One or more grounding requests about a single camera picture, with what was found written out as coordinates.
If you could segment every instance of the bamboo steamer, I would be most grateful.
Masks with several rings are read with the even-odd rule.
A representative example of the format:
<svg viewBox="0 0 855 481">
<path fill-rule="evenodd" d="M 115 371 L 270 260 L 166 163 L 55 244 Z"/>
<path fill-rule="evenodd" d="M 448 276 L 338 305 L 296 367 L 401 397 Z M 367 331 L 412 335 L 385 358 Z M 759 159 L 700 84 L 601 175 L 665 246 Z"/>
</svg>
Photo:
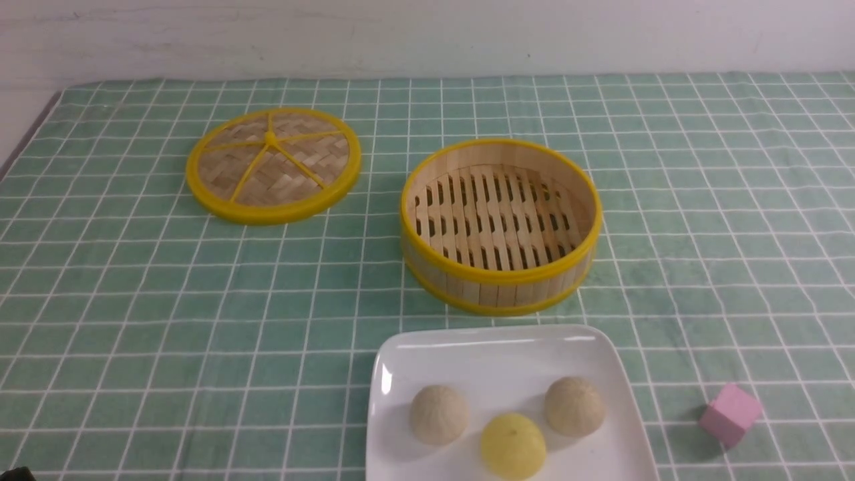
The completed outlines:
<svg viewBox="0 0 855 481">
<path fill-rule="evenodd" d="M 603 209 L 558 152 L 472 140 L 428 157 L 401 198 L 404 262 L 431 294 L 490 316 L 536 312 L 579 287 Z"/>
</svg>

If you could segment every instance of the white wall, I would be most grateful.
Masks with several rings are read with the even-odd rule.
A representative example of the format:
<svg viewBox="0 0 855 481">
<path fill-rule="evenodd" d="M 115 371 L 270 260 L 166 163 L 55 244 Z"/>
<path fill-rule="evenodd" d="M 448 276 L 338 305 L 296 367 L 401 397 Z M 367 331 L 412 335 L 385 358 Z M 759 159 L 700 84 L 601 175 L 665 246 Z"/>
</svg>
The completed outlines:
<svg viewBox="0 0 855 481">
<path fill-rule="evenodd" d="M 5 0 L 0 89 L 855 69 L 853 0 Z"/>
</svg>

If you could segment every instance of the white plate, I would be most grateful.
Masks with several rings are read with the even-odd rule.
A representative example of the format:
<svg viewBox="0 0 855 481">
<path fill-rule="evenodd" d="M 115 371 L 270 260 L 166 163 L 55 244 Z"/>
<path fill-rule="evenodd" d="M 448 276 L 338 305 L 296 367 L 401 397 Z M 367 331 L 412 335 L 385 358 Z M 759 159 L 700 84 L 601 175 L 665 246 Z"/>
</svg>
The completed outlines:
<svg viewBox="0 0 855 481">
<path fill-rule="evenodd" d="M 562 376 L 584 376 L 605 399 L 603 426 L 578 441 L 543 419 L 543 398 Z M 443 448 L 419 443 L 408 412 L 429 384 L 447 384 L 469 402 L 469 428 Z M 377 353 L 371 381 L 367 481 L 491 481 L 481 464 L 481 429 L 517 411 L 540 425 L 549 454 L 533 478 L 657 481 L 650 443 L 627 374 L 602 332 L 581 325 L 435 330 L 394 336 Z"/>
</svg>

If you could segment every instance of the dark object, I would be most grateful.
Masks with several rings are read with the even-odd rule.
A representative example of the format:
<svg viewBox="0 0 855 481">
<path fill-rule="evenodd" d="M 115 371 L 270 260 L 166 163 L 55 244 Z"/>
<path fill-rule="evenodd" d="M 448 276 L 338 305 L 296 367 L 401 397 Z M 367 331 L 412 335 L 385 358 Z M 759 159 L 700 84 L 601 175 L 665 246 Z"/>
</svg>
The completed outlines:
<svg viewBox="0 0 855 481">
<path fill-rule="evenodd" d="M 30 468 L 16 467 L 11 471 L 0 474 L 0 481 L 36 481 L 36 478 L 32 476 Z"/>
</svg>

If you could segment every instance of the pink cube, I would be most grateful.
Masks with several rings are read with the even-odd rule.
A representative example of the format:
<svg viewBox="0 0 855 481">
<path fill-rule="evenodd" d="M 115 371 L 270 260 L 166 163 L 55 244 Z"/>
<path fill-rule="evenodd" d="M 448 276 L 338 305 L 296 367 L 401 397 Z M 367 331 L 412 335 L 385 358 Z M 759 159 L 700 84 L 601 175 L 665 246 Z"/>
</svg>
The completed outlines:
<svg viewBox="0 0 855 481">
<path fill-rule="evenodd" d="M 760 401 L 730 383 L 712 400 L 699 424 L 730 449 L 748 432 L 762 411 Z"/>
</svg>

